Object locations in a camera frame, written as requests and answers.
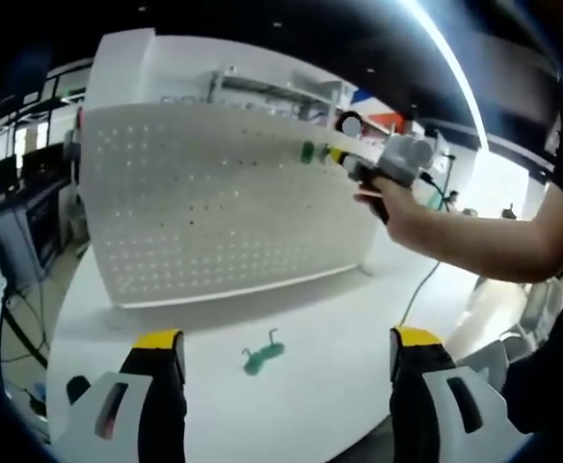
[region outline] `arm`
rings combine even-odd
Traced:
[[[389,212],[390,237],[413,251],[511,282],[540,282],[563,266],[563,192],[555,185],[534,220],[512,221],[436,212],[389,180],[374,184]]]

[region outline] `ceiling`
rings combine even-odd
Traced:
[[[555,82],[534,41],[493,1],[419,1],[458,56],[488,131],[542,152],[557,112]],[[353,82],[402,114],[415,104],[420,118],[473,125],[448,65],[402,3],[227,0],[193,2],[187,11],[183,2],[126,0],[104,11],[85,2],[44,14],[20,6],[2,22],[0,75],[25,45],[51,47],[54,68],[93,56],[104,34],[155,27],[158,34],[280,51]]]

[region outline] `white pegboard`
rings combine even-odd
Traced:
[[[81,191],[118,305],[210,296],[363,262],[377,222],[305,142],[373,157],[324,127],[256,111],[138,104],[85,115]]]

